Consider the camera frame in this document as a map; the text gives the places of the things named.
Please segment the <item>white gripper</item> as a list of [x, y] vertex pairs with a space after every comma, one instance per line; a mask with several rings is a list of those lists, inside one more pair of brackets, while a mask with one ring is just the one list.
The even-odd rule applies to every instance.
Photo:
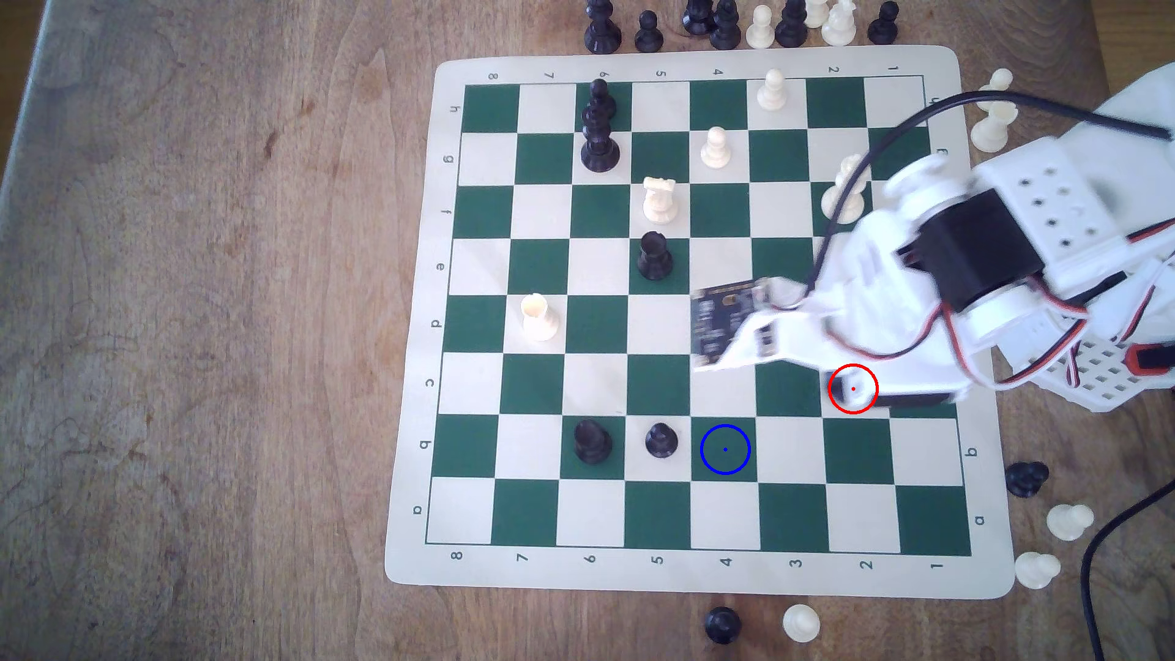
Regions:
[[933, 279], [901, 251], [909, 223], [872, 213], [830, 242], [807, 302], [822, 351], [820, 386], [839, 411], [874, 405], [956, 405], [972, 384], [955, 365]]

